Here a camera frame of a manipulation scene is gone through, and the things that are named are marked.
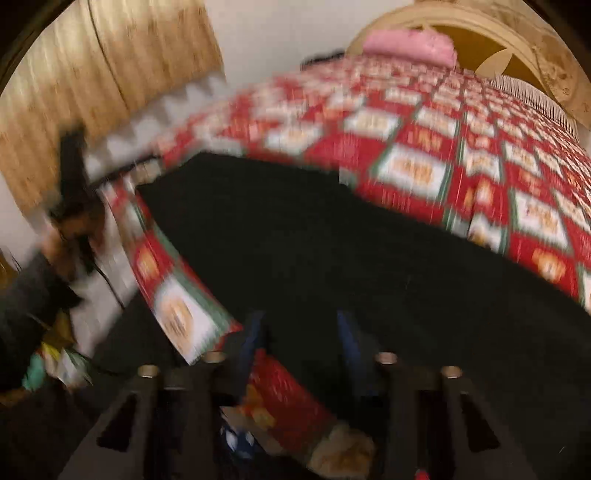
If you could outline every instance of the cushion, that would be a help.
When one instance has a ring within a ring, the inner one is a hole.
[[[454,68],[457,63],[452,39],[435,30],[373,30],[363,44],[363,52],[392,55],[448,68]]]
[[[508,75],[497,75],[496,78],[491,80],[491,85],[509,95],[513,95],[549,120],[559,124],[571,137],[579,142],[576,120],[569,117],[559,104],[541,90],[523,80]]]

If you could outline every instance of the hand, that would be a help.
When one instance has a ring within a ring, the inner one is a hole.
[[[105,243],[105,208],[94,208],[60,222],[52,223],[41,241],[41,253],[55,272],[66,282],[76,277],[77,248],[75,239],[88,236],[95,254]]]

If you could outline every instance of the person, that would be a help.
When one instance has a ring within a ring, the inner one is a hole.
[[[0,293],[0,392],[18,388],[31,354],[61,309],[81,302],[69,287],[76,276],[75,239],[87,235],[98,252],[104,242],[105,207],[95,202],[86,211],[51,223],[40,250]]]

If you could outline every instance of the curtain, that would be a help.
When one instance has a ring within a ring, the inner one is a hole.
[[[24,214],[56,186],[59,133],[98,140],[158,95],[223,69],[201,0],[77,0],[0,95],[0,170]]]

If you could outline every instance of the white wall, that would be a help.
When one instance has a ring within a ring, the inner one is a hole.
[[[164,128],[181,123],[205,104],[268,76],[297,69],[317,53],[346,48],[381,14],[411,0],[206,0],[222,50],[225,80],[212,76],[165,95],[98,145],[91,175],[125,162]],[[36,236],[0,178],[0,248],[25,261]]]

